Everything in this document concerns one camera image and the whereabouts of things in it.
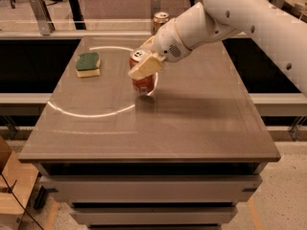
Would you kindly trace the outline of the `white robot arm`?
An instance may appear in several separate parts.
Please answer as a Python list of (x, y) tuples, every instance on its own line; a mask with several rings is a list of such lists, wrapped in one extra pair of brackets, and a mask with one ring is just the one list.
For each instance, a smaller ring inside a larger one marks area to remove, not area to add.
[(303, 94), (307, 94), (307, 23), (268, 0), (202, 0), (164, 24), (141, 45), (146, 55), (129, 76), (142, 80), (202, 44), (246, 34)]

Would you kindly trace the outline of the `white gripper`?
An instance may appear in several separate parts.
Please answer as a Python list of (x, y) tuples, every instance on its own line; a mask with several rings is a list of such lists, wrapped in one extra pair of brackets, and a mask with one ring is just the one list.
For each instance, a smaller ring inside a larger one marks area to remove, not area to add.
[(164, 60), (177, 62), (192, 53), (182, 42), (174, 18), (161, 26), (155, 36), (148, 38), (141, 48), (156, 53), (149, 54), (129, 70), (129, 76), (136, 81), (159, 72)]

